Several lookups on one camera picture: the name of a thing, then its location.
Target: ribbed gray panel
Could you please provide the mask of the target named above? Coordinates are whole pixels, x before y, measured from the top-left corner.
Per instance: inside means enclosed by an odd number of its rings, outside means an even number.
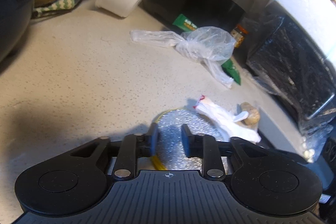
[[[312,213],[288,218],[264,216],[240,205],[221,182],[197,171],[144,170],[116,182],[106,198],[75,216],[49,218],[26,213],[16,224],[321,224]]]

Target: black cable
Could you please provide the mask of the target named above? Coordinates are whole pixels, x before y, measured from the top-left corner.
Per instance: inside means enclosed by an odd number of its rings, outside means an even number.
[[[31,15],[31,19],[36,19],[36,18],[41,18],[41,17],[47,17],[47,16],[58,16],[58,15],[63,15],[66,13],[70,13],[71,11],[75,10],[81,3],[83,0],[79,0],[74,7],[72,7],[71,9],[67,9],[67,10],[50,10],[50,11],[43,11],[40,14],[35,11],[32,15]]]

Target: speckled beige countertop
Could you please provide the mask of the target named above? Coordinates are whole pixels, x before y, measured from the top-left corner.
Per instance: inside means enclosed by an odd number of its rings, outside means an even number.
[[[25,47],[0,75],[1,224],[22,213],[14,183],[23,170],[99,136],[145,132],[160,112],[191,108],[201,94],[231,110],[244,101],[259,105],[270,115],[261,124],[270,138],[280,125],[298,143],[286,115],[248,79],[225,90],[174,49],[132,43],[130,30],[162,28],[145,11],[120,19],[93,3],[32,23]]]

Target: potato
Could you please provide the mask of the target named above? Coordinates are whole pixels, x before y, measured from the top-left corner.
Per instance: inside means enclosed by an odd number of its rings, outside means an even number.
[[[247,126],[256,124],[260,120],[259,111],[248,102],[243,102],[240,104],[242,111],[247,111],[249,113],[248,117],[243,120]]]

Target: white styrofoam box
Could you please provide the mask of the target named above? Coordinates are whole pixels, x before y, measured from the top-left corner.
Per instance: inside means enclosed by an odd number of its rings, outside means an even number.
[[[290,16],[336,68],[336,7],[330,0],[270,0],[267,7]]]

